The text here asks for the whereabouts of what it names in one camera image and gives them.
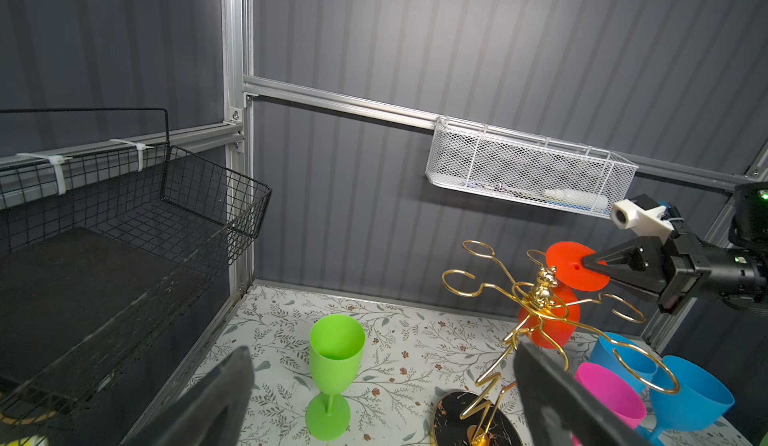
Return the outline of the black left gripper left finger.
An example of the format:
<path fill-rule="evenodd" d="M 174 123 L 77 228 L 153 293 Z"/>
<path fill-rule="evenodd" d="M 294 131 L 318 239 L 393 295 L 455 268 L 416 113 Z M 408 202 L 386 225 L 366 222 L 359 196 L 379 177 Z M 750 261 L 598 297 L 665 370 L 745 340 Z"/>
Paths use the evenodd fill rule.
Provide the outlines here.
<path fill-rule="evenodd" d="M 127 443 L 236 445 L 253 384 L 250 352 L 237 347 Z"/>

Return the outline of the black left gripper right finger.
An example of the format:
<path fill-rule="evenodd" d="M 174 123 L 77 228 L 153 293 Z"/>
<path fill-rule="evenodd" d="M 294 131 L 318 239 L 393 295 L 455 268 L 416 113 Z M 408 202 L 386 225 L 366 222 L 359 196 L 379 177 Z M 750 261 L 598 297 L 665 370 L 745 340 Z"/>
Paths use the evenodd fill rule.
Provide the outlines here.
<path fill-rule="evenodd" d="M 513 361 L 517 387 L 535 445 L 647 445 L 562 367 L 535 346 L 518 346 Z"/>

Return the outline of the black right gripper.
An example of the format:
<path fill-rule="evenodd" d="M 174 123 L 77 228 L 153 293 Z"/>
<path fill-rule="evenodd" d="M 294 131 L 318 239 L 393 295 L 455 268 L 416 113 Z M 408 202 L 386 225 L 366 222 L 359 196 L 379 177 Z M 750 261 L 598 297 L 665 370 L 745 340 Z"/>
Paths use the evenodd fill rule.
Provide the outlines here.
<path fill-rule="evenodd" d="M 676 314 L 697 297 L 711 276 L 705 244 L 691 230 L 675 230 L 664 241 L 657 236 L 639 236 L 587 255 L 582 264 L 589 271 L 609 276 L 612 283 L 636 297 L 656 302 L 665 314 Z"/>

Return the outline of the magenta wine glass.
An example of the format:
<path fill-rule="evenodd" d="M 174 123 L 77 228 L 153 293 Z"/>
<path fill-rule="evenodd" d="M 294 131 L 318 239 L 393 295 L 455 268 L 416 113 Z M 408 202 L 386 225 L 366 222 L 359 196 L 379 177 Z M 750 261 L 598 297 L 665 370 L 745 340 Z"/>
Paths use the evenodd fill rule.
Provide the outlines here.
<path fill-rule="evenodd" d="M 589 362 L 582 363 L 574 379 L 630 429 L 635 430 L 646 418 L 641 397 L 609 369 Z"/>

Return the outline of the blue wine glass front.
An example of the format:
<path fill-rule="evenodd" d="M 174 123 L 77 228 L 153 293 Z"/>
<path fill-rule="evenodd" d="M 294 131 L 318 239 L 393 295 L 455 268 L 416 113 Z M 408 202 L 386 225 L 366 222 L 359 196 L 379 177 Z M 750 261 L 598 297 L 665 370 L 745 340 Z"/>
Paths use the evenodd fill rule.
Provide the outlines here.
<path fill-rule="evenodd" d="M 615 333 L 599 336 L 589 356 L 589 362 L 612 371 L 628 384 L 639 384 L 631 371 L 643 379 L 652 379 L 657 365 L 649 357 L 627 347 L 627 344 L 632 345 L 632 342 Z"/>

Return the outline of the blue wine glass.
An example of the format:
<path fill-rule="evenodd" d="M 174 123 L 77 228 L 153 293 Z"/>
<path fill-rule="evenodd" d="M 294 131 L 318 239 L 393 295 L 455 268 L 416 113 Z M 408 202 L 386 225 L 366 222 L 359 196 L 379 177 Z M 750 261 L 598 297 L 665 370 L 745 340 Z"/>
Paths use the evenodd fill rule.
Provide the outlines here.
<path fill-rule="evenodd" d="M 699 431 L 713 425 L 735 403 L 731 391 L 715 376 L 682 357 L 667 355 L 663 363 L 677 378 L 680 390 L 670 395 L 649 391 L 656 425 L 652 430 L 636 431 L 652 445 L 662 445 L 666 430 Z"/>
<path fill-rule="evenodd" d="M 632 342 L 615 333 L 599 336 L 589 356 L 589 362 L 612 371 L 628 384 L 639 384 L 631 371 L 643 379 L 652 379 L 657 365 L 649 357 L 627 347 L 627 344 L 632 345 Z"/>

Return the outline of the red wine glass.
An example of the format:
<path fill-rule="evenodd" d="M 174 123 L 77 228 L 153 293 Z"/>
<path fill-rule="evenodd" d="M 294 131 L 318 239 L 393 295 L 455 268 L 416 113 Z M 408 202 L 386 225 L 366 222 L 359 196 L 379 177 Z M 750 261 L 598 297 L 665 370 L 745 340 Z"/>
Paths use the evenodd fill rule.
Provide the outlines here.
<path fill-rule="evenodd" d="M 598 292 L 609 282 L 605 275 L 587 270 L 582 259 L 595 251 L 574 241 L 560 241 L 543 253 L 544 266 L 534 286 L 523 287 L 527 307 L 518 312 L 518 321 L 536 346 L 555 350 L 564 347 L 581 320 L 581 305 L 575 292 Z"/>

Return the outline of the lime green wine glass front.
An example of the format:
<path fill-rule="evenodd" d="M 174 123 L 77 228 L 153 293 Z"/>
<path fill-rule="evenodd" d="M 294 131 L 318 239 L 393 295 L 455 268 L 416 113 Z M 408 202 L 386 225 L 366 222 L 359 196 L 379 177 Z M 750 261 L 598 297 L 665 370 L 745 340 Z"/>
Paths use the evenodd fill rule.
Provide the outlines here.
<path fill-rule="evenodd" d="M 309 366 L 319 394 L 309 403 L 305 420 L 314 438 L 333 441 L 346 432 L 351 409 L 343 393 L 357 377 L 365 344 L 365 330 L 351 316 L 332 314 L 313 325 Z"/>

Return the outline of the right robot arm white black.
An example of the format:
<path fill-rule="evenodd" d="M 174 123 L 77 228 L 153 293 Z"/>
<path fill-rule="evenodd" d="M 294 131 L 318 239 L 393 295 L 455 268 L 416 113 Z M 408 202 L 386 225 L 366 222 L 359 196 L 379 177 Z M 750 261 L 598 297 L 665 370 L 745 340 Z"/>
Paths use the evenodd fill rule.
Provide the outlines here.
<path fill-rule="evenodd" d="M 589 271 L 674 315 L 694 298 L 767 314 L 767 183 L 734 189 L 730 248 L 700 238 L 679 210 L 646 194 L 616 202 L 611 220 L 636 238 L 582 259 Z"/>

